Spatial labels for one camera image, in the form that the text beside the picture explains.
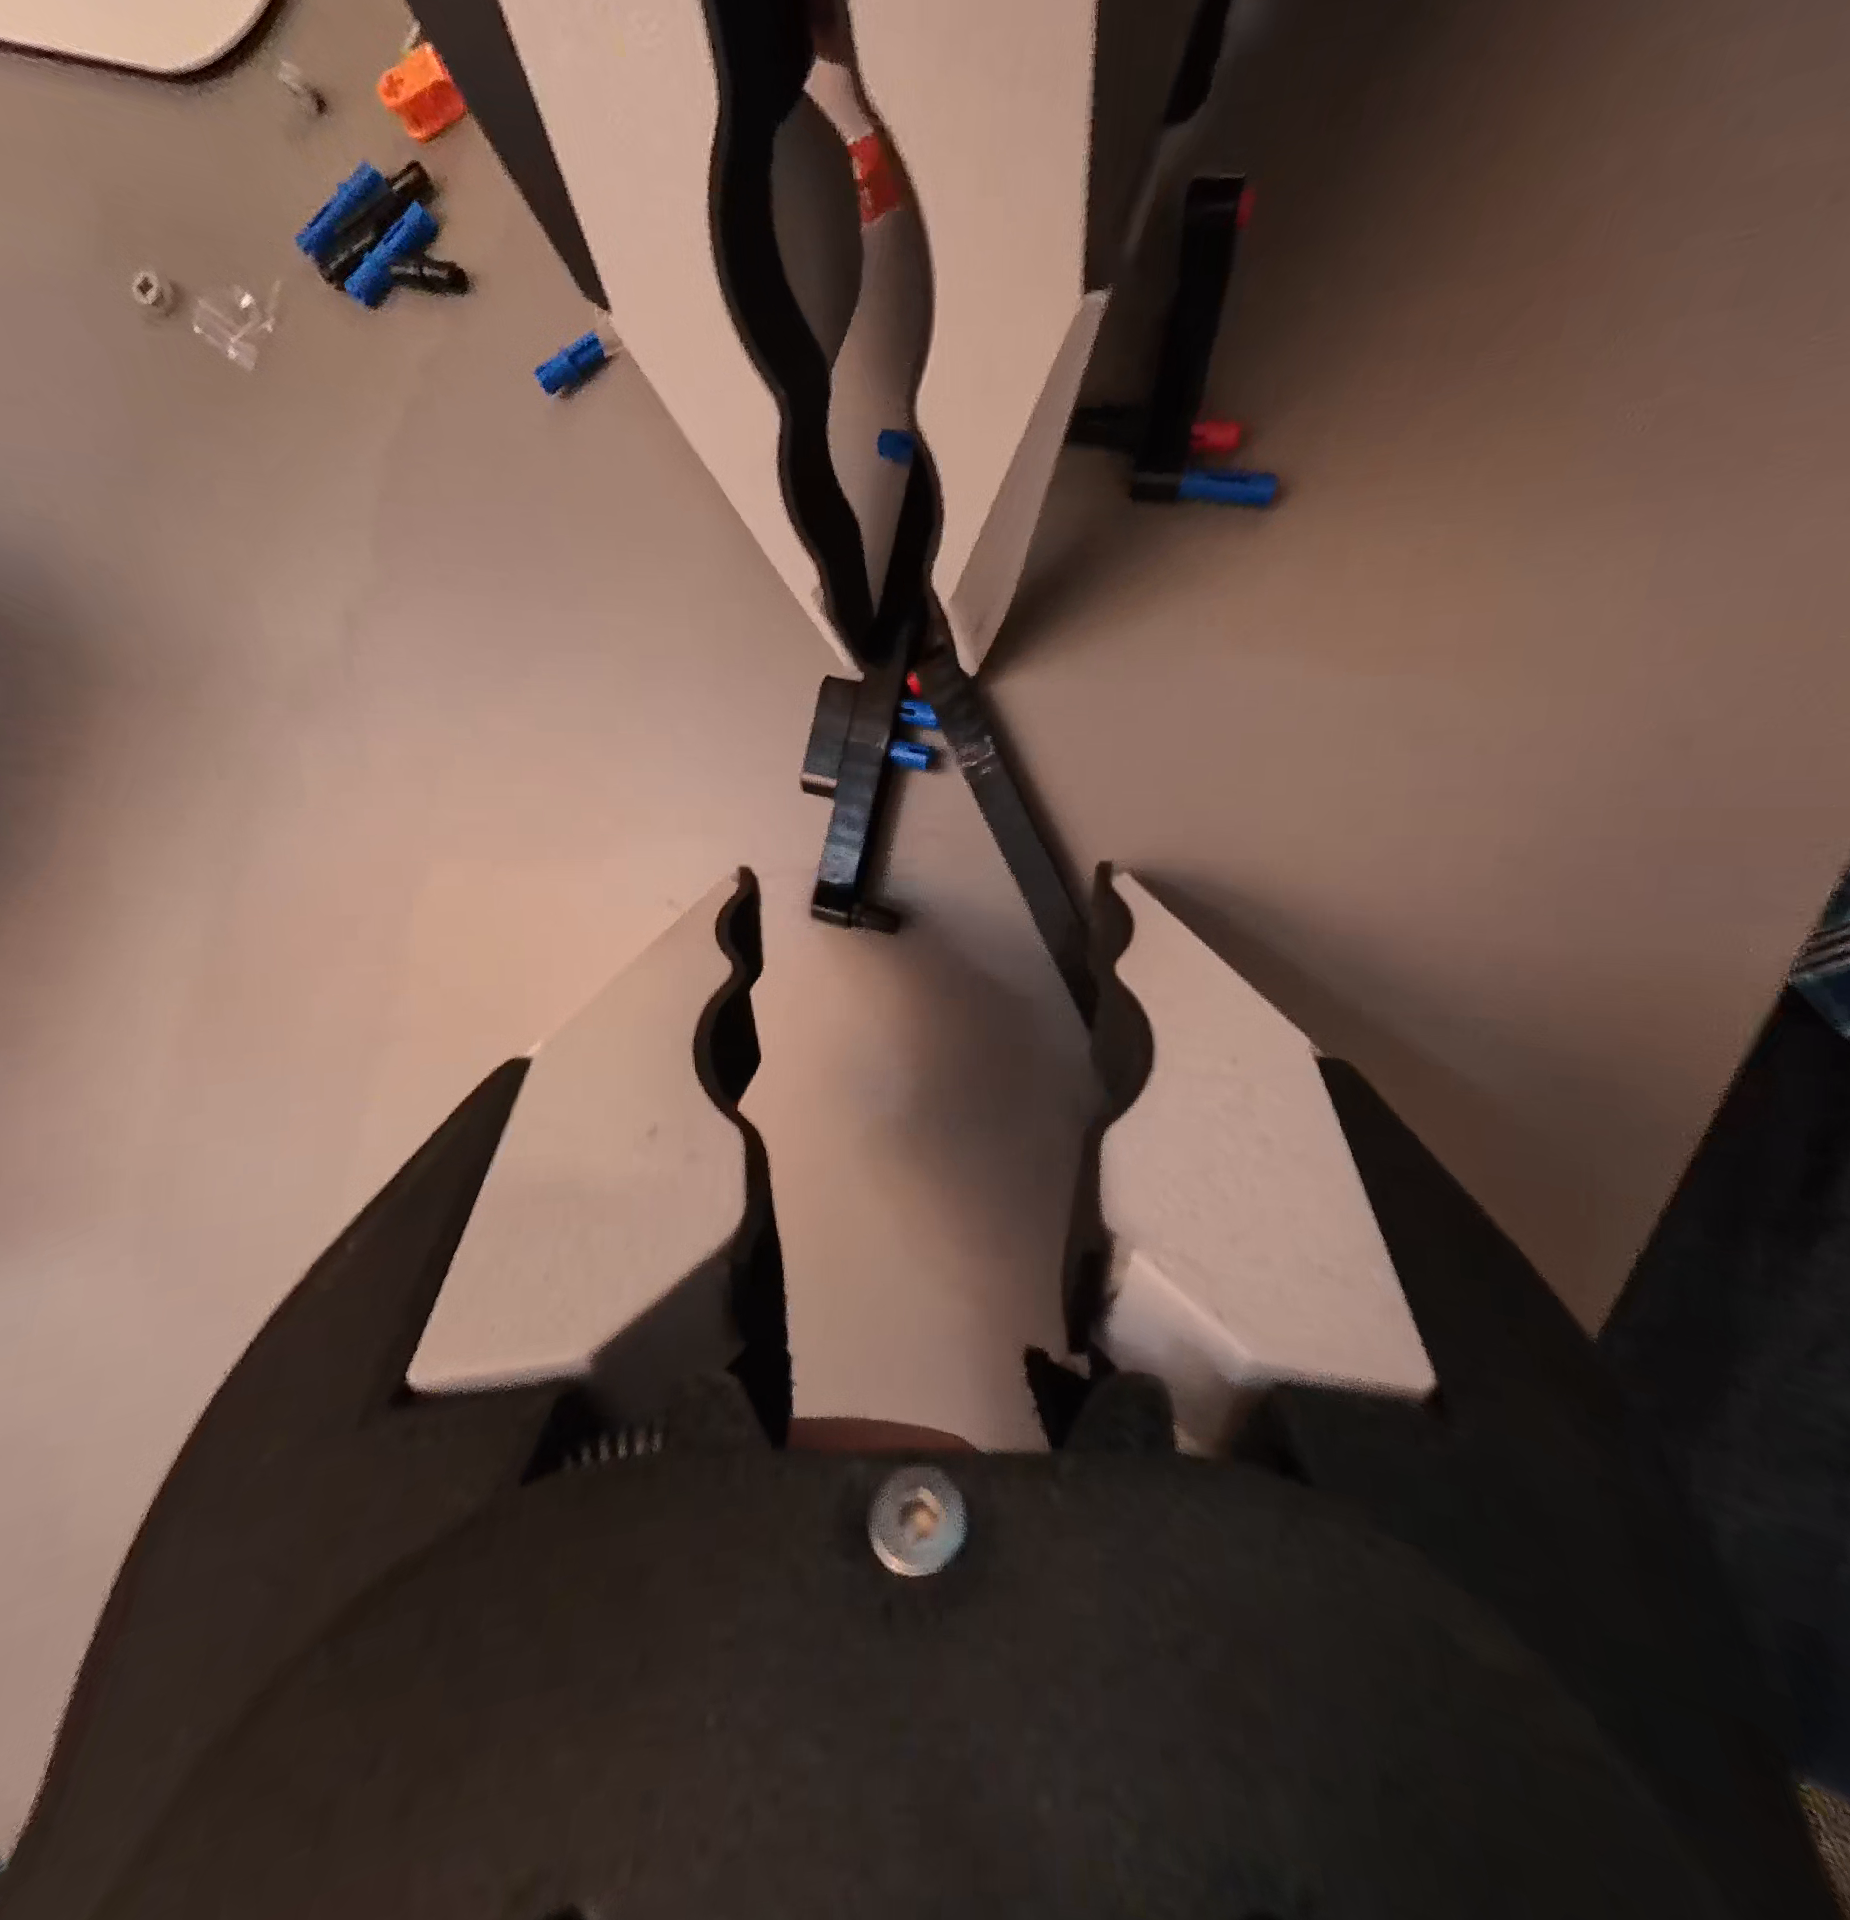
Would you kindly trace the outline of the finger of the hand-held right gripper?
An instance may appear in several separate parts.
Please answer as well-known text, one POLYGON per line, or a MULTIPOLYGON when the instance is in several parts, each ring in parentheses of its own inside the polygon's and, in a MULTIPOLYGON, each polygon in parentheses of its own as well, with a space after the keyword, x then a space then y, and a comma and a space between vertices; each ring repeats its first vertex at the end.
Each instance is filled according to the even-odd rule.
POLYGON ((1105 317, 1086 289, 1096 4, 808 4, 807 94, 858 193, 829 452, 867 578, 929 467, 928 586, 980 671, 1030 559, 1105 317))
POLYGON ((829 452, 831 368, 773 217, 812 43, 797 4, 502 4, 606 310, 844 671, 873 595, 829 452))

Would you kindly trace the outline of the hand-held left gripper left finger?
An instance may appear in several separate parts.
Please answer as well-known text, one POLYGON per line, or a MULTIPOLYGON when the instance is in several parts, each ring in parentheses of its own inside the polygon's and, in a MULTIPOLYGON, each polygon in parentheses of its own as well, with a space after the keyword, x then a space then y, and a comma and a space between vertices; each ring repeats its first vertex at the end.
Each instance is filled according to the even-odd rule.
POLYGON ((580 1387, 614 1431, 727 1374, 791 1419, 761 1064, 761 892, 722 877, 536 1045, 408 1363, 421 1395, 580 1387))

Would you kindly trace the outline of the clear plastic toy piece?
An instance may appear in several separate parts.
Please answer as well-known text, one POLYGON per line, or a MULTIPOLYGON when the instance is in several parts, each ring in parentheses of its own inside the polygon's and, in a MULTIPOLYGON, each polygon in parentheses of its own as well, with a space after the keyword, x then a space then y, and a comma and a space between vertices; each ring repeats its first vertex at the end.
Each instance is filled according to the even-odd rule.
POLYGON ((192 297, 192 336, 240 372, 253 372, 276 333, 283 282, 228 283, 192 297))

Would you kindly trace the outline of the white rounded pad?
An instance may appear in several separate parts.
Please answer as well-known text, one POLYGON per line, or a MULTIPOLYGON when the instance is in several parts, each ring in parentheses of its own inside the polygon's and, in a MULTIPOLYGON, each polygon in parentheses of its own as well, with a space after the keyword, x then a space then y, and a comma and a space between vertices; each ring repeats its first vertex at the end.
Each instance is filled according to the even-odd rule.
POLYGON ((0 2, 0 49, 189 81, 238 59, 274 2, 0 2))

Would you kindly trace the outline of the black toy beam assembly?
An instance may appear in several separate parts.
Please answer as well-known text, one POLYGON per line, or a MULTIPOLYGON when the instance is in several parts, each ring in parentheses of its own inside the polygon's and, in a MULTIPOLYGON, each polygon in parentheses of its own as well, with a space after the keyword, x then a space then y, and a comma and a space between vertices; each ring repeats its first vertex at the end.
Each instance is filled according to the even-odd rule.
POLYGON ((810 913, 854 932, 895 932, 894 907, 871 898, 873 856, 882 843, 888 777, 901 705, 920 699, 999 852, 1056 975, 1081 1019, 1094 1019, 1098 988, 1088 954, 1086 913, 1047 813, 1016 763, 1007 733, 979 680, 958 661, 931 586, 939 501, 937 476, 916 437, 882 435, 897 459, 880 459, 905 482, 892 552, 873 624, 871 661, 854 680, 820 684, 799 784, 831 813, 818 854, 810 913))

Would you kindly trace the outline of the beige desk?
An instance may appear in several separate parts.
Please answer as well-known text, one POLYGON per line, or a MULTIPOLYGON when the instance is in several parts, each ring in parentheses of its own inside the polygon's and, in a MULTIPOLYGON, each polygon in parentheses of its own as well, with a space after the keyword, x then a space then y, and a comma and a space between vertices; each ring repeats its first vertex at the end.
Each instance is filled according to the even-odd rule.
MULTIPOLYGON (((0 57, 0 1848, 143 1508, 310 1262, 735 866, 797 1406, 1003 1446, 1094 1083, 973 803, 808 918, 829 654, 476 128, 468 299, 291 236, 397 4, 196 89, 0 57), (134 272, 174 287, 140 314, 134 272), (253 372, 192 297, 283 282, 253 372)), ((1589 1321, 1850 845, 1850 4, 1304 6, 1213 387, 1277 510, 1060 461, 986 682, 1589 1321)))

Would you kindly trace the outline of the black beam with red pin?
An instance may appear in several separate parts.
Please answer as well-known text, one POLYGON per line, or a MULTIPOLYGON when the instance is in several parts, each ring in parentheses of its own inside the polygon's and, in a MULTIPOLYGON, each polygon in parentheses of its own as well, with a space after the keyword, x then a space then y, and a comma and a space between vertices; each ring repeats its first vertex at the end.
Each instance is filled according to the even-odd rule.
POLYGON ((1279 497, 1273 472, 1230 465, 1243 448, 1237 421, 1203 414, 1205 384, 1237 240, 1254 210, 1249 178, 1198 178, 1185 191, 1177 278, 1160 325, 1149 397, 1079 404, 1065 448, 1126 461, 1134 501, 1264 510, 1279 497))

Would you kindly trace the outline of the orange toy connector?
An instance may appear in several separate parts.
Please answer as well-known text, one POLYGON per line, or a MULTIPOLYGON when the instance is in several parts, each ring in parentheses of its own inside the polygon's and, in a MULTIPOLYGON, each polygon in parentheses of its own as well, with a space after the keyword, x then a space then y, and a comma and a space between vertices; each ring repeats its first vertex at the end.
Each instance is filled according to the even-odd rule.
POLYGON ((412 142, 432 142, 466 117, 466 100, 429 40, 414 42, 376 83, 383 110, 412 142))

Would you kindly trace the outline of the dark blue trousers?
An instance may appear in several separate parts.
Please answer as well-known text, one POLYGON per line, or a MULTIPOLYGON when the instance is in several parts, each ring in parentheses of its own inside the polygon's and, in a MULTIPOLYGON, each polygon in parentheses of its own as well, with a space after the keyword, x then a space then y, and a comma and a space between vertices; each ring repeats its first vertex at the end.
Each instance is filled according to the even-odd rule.
POLYGON ((1850 1039, 1785 986, 1600 1336, 1850 1799, 1850 1039))

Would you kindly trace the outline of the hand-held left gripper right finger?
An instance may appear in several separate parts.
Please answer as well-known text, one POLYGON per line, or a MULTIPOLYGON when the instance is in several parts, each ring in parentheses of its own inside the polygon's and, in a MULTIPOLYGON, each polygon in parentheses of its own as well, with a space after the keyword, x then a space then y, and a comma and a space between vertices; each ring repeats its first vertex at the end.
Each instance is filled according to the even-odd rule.
POLYGON ((1024 1376, 1052 1448, 1105 1381, 1154 1381, 1173 1446, 1230 1448, 1315 1387, 1425 1412, 1436 1372, 1324 1058, 1130 869, 1084 928, 1094 1100, 1064 1255, 1064 1347, 1024 1376))

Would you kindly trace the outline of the blue and black toy pin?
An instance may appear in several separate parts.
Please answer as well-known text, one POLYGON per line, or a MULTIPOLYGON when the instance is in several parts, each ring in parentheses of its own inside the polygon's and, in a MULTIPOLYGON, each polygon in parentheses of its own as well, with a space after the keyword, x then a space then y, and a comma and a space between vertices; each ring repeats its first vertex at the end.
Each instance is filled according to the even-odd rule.
POLYGON ((378 306, 391 295, 400 268, 419 259, 436 238, 438 227, 427 204, 408 204, 400 215, 370 246, 347 272, 340 287, 349 299, 378 306))
POLYGON ((410 161, 391 176, 364 161, 357 164, 296 232, 294 246, 321 270, 359 246, 370 248, 412 204, 432 204, 432 172, 410 161))

